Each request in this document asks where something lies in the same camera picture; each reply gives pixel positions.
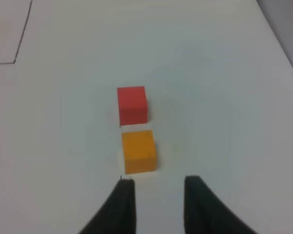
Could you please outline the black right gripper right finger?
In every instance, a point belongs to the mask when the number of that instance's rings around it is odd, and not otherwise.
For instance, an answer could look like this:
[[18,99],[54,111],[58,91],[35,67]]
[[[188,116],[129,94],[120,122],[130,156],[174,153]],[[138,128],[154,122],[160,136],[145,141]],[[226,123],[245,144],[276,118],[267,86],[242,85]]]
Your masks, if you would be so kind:
[[184,228],[187,234],[253,234],[196,175],[185,178]]

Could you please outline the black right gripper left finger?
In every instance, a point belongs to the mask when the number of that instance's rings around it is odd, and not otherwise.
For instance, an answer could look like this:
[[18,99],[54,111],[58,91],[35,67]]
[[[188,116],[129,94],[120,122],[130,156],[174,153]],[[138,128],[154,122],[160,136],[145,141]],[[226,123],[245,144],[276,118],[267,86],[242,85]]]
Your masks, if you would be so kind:
[[136,224],[135,182],[132,179],[120,179],[80,233],[135,234]]

